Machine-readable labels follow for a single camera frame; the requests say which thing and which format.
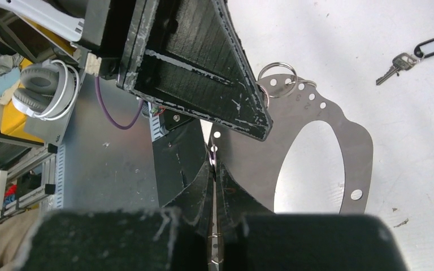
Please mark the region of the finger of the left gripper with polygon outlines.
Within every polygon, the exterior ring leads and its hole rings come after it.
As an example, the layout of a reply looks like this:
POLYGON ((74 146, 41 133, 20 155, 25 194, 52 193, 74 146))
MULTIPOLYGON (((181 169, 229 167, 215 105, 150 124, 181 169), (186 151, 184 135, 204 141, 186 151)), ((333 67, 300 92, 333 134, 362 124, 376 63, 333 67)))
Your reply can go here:
POLYGON ((117 86, 264 141, 272 119, 226 1, 136 1, 117 86))

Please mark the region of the perforated metal ring plate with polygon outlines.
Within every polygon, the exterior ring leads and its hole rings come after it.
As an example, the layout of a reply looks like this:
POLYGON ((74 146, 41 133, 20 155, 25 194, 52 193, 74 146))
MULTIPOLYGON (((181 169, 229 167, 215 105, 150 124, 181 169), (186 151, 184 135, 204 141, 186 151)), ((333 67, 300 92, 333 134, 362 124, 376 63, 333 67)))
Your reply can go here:
POLYGON ((212 127, 212 149, 233 178, 274 212, 363 213, 374 157, 369 132, 309 86, 270 98, 269 112, 274 126, 263 142, 212 127))

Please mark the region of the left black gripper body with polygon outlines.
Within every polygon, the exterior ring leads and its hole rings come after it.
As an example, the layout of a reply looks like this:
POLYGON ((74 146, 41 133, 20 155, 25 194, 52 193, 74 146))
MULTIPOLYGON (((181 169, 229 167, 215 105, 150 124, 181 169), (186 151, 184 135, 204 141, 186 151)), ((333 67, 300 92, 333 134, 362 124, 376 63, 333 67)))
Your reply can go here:
POLYGON ((126 70, 141 28, 153 24, 157 1, 86 1, 79 67, 105 80, 126 70))

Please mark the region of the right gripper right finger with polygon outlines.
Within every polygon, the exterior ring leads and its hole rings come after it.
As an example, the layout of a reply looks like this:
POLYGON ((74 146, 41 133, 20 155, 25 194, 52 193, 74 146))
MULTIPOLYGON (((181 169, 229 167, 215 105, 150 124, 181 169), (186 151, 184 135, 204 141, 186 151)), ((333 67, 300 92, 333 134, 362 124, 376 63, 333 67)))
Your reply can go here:
POLYGON ((235 181, 221 161, 216 164, 215 181, 217 221, 223 239, 238 238, 237 227, 243 215, 273 214, 235 181))

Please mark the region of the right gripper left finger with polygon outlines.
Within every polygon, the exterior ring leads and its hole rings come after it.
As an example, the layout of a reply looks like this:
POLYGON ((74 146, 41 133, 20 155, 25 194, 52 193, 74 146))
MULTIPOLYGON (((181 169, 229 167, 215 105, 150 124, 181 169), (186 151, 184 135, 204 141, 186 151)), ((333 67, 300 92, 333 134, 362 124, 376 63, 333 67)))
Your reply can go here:
POLYGON ((210 235, 212 228, 214 177, 214 167, 204 162, 194 180, 164 205, 178 208, 183 221, 204 238, 210 235))

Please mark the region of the key with black tag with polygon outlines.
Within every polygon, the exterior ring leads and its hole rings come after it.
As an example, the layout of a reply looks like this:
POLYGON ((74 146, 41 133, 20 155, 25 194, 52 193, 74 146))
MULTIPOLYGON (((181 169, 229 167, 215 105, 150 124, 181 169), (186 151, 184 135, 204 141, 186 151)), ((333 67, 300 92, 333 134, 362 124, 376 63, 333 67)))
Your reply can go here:
POLYGON ((434 56, 434 38, 417 44, 412 54, 400 53, 392 59, 392 65, 389 70, 381 77, 376 79, 376 86, 380 86, 393 75, 399 75, 400 72, 409 71, 423 60, 434 56))

